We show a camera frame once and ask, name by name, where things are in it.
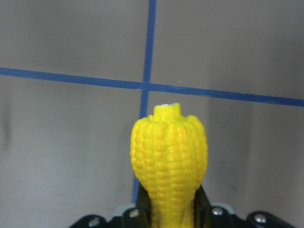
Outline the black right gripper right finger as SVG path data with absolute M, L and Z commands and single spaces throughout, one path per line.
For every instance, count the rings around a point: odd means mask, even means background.
M 203 187 L 200 186 L 194 198 L 195 228 L 234 228 L 232 216 L 222 206 L 212 206 Z

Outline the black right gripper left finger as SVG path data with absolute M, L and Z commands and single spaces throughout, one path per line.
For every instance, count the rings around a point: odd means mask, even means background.
M 134 207 L 127 209 L 121 218 L 122 228 L 150 228 L 150 199 L 148 192 L 138 186 L 137 199 Z

